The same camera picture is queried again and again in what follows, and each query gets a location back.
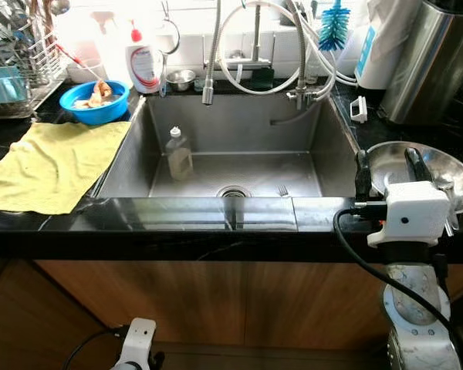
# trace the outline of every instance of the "blue bowl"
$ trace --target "blue bowl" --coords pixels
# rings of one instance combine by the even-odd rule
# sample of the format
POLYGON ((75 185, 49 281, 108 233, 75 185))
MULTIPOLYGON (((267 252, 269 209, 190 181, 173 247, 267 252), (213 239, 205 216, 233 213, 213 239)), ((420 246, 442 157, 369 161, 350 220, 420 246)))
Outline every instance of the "blue bowl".
POLYGON ((88 100, 93 93, 96 82, 88 82, 76 86, 65 92, 60 98, 60 106, 67 112, 71 112, 80 122, 86 125, 102 125, 121 117, 128 109, 129 87, 119 81, 106 81, 113 90, 114 95, 120 98, 114 102, 98 108, 76 109, 74 102, 88 100))

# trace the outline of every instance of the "metal bowl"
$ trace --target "metal bowl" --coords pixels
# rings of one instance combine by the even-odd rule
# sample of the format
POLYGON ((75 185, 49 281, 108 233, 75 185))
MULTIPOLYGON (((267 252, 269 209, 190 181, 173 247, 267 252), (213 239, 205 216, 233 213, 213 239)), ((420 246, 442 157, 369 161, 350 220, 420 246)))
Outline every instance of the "metal bowl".
POLYGON ((167 82, 174 91, 186 91, 192 87, 195 80, 195 73, 190 69, 182 69, 167 75, 167 82))
POLYGON ((434 180, 454 182, 456 213, 463 213, 463 163, 431 146, 408 141, 387 141, 372 146, 369 154, 372 186, 384 194, 389 183, 404 183, 410 180, 404 150, 408 147, 420 151, 434 180))

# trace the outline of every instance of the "wire dish rack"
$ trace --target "wire dish rack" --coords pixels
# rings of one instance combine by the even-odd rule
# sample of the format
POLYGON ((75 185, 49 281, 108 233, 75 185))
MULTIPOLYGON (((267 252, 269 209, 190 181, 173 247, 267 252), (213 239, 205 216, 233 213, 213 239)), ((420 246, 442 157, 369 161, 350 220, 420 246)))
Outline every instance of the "wire dish rack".
POLYGON ((49 29, 41 16, 15 31, 0 27, 0 119, 36 116, 65 80, 68 61, 49 29))

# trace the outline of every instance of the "fork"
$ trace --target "fork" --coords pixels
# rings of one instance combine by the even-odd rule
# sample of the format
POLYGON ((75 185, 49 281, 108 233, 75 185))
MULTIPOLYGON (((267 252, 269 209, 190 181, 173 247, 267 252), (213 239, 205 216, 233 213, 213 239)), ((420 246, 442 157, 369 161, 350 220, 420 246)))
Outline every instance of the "fork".
POLYGON ((278 192, 279 192, 279 196, 281 197, 286 197, 288 195, 288 190, 286 189, 285 185, 279 185, 278 192))

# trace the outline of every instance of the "black countertop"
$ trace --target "black countertop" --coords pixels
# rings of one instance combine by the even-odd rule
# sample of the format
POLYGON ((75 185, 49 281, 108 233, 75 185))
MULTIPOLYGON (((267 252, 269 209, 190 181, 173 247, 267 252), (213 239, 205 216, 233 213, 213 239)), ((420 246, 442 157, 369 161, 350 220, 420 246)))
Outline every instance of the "black countertop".
MULTIPOLYGON (((69 87, 61 86, 43 104, 39 121, 72 121, 58 104, 69 87)), ((133 105, 137 94, 131 97, 133 105)), ((376 105, 371 106, 370 99, 369 121, 360 125, 350 122, 349 117, 349 104, 356 97, 357 91, 345 86, 333 90, 335 104, 360 148, 388 140, 417 141, 463 161, 463 126, 388 126, 377 117, 376 105)), ((0 159, 30 124, 30 119, 0 120, 0 159)), ((67 215, 0 212, 0 257, 351 262, 331 223, 334 213, 349 207, 352 201, 216 198, 182 202, 85 196, 67 215), (222 219, 228 219, 229 214, 235 218, 237 214, 258 215, 259 220, 252 217, 242 220, 240 227, 227 227, 222 219)), ((443 237, 440 245, 432 248, 433 252, 446 253, 453 263, 463 263, 463 215, 460 223, 460 232, 453 238, 443 237)), ((356 250, 369 261, 381 262, 382 256, 366 244, 367 234, 376 230, 374 226, 351 217, 343 220, 347 238, 356 250)))

